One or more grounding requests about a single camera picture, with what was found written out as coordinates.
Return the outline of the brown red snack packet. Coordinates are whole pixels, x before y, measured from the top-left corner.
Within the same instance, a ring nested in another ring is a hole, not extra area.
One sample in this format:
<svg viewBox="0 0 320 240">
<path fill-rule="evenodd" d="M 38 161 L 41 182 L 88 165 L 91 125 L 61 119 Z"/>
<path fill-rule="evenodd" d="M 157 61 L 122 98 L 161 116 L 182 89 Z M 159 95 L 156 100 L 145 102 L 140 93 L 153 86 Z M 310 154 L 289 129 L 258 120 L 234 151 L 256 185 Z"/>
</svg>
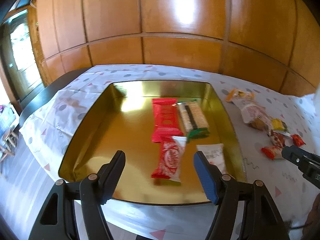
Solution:
<svg viewBox="0 0 320 240">
<path fill-rule="evenodd" d="M 284 131 L 274 131 L 271 130 L 269 132 L 269 138 L 275 146 L 284 148 L 285 146 L 291 146 L 293 145 L 293 139 L 290 135 L 290 133 L 284 132 Z"/>
</svg>

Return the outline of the white pink-text snack packet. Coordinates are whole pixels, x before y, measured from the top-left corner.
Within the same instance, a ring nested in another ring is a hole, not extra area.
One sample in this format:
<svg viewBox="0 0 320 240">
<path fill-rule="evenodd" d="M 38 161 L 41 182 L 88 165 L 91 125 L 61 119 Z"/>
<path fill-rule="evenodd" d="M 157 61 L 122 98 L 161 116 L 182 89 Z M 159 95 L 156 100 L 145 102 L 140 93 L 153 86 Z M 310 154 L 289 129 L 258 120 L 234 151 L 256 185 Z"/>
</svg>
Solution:
<svg viewBox="0 0 320 240">
<path fill-rule="evenodd" d="M 222 174 L 227 173 L 223 144 L 197 145 L 196 148 L 204 154 L 210 164 L 217 166 Z"/>
</svg>

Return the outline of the yellow seaweed snack packet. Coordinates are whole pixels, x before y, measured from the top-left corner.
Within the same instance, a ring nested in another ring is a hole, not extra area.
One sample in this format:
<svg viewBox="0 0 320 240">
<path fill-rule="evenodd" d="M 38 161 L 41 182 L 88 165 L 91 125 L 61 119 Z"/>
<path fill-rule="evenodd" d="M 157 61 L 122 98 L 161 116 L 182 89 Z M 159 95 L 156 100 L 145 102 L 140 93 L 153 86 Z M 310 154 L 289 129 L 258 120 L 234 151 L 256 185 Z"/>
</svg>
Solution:
<svg viewBox="0 0 320 240">
<path fill-rule="evenodd" d="M 288 126 L 280 119 L 271 119 L 271 129 L 273 131 L 282 131 L 282 132 L 288 132 Z"/>
</svg>

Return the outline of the clear red-print biscuit bag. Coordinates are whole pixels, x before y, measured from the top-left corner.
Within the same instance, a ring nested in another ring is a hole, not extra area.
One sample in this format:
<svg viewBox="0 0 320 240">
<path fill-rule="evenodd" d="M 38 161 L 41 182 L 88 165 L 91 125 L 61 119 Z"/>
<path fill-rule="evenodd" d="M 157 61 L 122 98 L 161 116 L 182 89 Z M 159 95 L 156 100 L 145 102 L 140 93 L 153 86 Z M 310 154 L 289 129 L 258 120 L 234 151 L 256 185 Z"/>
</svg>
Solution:
<svg viewBox="0 0 320 240">
<path fill-rule="evenodd" d="M 242 120 L 248 126 L 268 132 L 272 128 L 271 118 L 264 107 L 251 99 L 234 99 L 233 103 L 240 109 Z"/>
</svg>

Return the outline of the red white round-logo snack packet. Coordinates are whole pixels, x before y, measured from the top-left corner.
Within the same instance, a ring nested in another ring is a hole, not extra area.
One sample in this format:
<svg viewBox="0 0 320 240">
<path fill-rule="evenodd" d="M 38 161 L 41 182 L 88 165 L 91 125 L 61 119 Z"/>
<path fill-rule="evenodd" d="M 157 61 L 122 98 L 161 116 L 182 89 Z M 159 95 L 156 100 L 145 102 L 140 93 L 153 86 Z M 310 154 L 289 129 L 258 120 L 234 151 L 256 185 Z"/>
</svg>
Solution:
<svg viewBox="0 0 320 240">
<path fill-rule="evenodd" d="M 180 183 L 181 161 L 186 144 L 186 137 L 161 136 L 159 162 L 151 177 Z"/>
</svg>

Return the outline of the green cracker sandwich packet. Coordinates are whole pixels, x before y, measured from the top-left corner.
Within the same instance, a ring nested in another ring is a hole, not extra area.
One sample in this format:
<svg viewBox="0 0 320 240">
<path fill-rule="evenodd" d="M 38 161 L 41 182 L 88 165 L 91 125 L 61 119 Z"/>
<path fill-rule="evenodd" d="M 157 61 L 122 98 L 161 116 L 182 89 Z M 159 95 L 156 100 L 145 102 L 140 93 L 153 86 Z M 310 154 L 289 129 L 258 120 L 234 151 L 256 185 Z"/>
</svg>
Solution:
<svg viewBox="0 0 320 240">
<path fill-rule="evenodd" d="M 209 136 L 209 124 L 197 100 L 180 101 L 177 103 L 177 108 L 187 140 Z"/>
</svg>

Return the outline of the red wafer packet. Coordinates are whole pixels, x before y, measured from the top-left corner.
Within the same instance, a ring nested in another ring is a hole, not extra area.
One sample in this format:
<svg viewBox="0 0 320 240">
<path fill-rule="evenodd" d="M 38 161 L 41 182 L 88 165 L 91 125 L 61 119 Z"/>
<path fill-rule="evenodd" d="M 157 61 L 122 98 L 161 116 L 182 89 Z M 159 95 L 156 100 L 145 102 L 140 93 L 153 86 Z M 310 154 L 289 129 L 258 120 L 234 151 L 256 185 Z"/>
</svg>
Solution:
<svg viewBox="0 0 320 240">
<path fill-rule="evenodd" d="M 162 136 L 183 135 L 178 121 L 177 99 L 154 98 L 152 99 L 152 111 L 155 123 L 152 142 L 161 142 Z"/>
</svg>

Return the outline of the orange pumpkin seed snack bag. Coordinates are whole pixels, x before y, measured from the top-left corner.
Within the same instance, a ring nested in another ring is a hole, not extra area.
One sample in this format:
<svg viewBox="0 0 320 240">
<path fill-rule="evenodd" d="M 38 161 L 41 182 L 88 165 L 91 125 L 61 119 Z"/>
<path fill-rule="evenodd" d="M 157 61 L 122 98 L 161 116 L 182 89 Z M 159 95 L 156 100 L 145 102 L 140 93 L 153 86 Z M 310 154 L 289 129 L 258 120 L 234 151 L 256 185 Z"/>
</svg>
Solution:
<svg viewBox="0 0 320 240">
<path fill-rule="evenodd" d="M 254 100 L 254 93 L 244 92 L 242 90 L 234 88 L 226 96 L 226 102 L 232 102 L 234 99 Z"/>
</svg>

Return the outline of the small red candy packet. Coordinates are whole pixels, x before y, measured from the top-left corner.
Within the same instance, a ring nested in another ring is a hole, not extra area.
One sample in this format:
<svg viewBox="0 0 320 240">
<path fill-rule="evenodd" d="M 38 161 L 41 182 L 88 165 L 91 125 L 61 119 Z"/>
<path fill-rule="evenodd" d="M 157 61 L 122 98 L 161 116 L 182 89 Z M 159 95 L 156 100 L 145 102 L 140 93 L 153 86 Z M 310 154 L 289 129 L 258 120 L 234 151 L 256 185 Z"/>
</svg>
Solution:
<svg viewBox="0 0 320 240">
<path fill-rule="evenodd" d="M 282 148 L 279 146 L 270 146 L 261 148 L 261 152 L 268 157 L 268 159 L 282 159 Z"/>
</svg>

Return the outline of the patterned white tablecloth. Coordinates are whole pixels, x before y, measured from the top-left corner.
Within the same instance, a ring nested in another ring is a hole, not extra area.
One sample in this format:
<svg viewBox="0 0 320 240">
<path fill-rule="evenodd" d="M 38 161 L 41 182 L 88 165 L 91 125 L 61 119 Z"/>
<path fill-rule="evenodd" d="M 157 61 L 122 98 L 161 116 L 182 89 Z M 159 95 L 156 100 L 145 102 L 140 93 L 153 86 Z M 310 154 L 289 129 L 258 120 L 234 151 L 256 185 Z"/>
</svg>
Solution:
<svg viewBox="0 0 320 240">
<path fill-rule="evenodd" d="M 20 129 L 23 139 L 45 172 L 57 179 L 57 168 L 71 136 L 103 89 L 117 81 L 157 79 L 207 81 L 220 99 L 224 99 L 233 88 L 253 92 L 256 101 L 269 114 L 283 119 L 291 131 L 302 137 L 305 150 L 319 154 L 319 115 L 313 104 L 313 92 L 302 97 L 284 95 L 242 78 L 147 64 L 109 64 L 89 68 L 27 118 Z M 267 144 L 266 137 L 246 127 L 231 103 L 225 103 L 225 108 L 240 143 L 246 178 L 266 183 L 285 220 L 305 221 L 319 190 L 288 161 L 271 161 L 263 157 L 260 148 Z M 113 200 L 103 211 L 108 214 L 108 222 L 131 233 L 150 235 L 164 231 L 165 239 L 202 239 L 209 228 L 214 207 L 211 204 L 150 207 Z"/>
</svg>

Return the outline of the gold metal tin tray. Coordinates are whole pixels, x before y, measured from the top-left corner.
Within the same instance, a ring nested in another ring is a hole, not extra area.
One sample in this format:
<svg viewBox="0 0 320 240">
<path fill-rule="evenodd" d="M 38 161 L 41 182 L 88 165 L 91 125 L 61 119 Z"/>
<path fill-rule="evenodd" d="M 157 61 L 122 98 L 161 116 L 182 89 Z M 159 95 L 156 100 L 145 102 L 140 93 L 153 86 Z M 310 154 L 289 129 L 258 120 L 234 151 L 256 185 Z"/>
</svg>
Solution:
<svg viewBox="0 0 320 240">
<path fill-rule="evenodd" d="M 209 124 L 206 138 L 192 139 L 182 157 L 180 182 L 157 180 L 151 174 L 159 161 L 154 130 L 153 98 L 197 100 Z M 121 150 L 126 155 L 114 199 L 148 205 L 205 203 L 206 195 L 193 167 L 197 145 L 223 144 L 227 172 L 245 181 L 242 154 L 231 120 L 213 86 L 192 81 L 131 81 L 108 86 L 84 114 L 59 167 L 69 182 L 98 172 Z"/>
</svg>

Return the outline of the small wooden stool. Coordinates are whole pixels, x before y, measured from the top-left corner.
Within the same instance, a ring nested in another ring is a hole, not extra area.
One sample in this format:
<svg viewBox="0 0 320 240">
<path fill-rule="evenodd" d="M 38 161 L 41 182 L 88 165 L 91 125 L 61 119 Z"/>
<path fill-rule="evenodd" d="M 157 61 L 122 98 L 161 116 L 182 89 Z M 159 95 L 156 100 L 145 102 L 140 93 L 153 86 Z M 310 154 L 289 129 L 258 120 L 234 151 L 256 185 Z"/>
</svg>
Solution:
<svg viewBox="0 0 320 240">
<path fill-rule="evenodd" d="M 13 128 L 9 128 L 2 135 L 2 140 L 6 146 L 16 148 L 18 135 L 14 132 Z"/>
</svg>

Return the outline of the dark wooden table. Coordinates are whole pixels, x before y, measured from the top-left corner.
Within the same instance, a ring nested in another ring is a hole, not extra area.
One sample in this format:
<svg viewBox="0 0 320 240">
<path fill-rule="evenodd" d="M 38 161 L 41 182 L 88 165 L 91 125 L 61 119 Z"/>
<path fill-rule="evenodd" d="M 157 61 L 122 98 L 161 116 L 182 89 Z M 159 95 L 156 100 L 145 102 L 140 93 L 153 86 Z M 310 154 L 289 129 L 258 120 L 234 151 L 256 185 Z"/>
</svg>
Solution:
<svg viewBox="0 0 320 240">
<path fill-rule="evenodd" d="M 57 91 L 66 87 L 78 76 L 80 76 L 82 73 L 88 70 L 89 67 L 72 70 L 70 72 L 67 72 L 66 74 L 63 74 L 58 79 L 53 81 L 50 85 L 48 85 L 43 91 L 41 91 L 37 96 L 35 96 L 35 98 L 33 98 L 33 100 L 31 100 L 31 102 L 29 102 L 27 106 L 23 109 L 19 118 L 19 127 L 21 128 L 23 126 L 23 124 L 31 114 L 33 114 L 40 107 L 48 103 L 51 100 L 51 98 L 57 93 Z"/>
</svg>

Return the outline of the wooden doorway frame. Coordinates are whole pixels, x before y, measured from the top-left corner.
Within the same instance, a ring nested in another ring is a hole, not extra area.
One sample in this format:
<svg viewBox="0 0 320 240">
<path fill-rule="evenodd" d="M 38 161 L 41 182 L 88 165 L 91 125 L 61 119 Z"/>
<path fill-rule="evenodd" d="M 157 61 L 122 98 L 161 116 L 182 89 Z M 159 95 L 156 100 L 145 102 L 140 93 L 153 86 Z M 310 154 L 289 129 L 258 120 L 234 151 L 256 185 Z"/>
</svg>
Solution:
<svg viewBox="0 0 320 240">
<path fill-rule="evenodd" d="M 4 70 L 21 108 L 44 89 L 31 45 L 27 16 L 28 11 L 23 10 L 1 25 Z"/>
</svg>

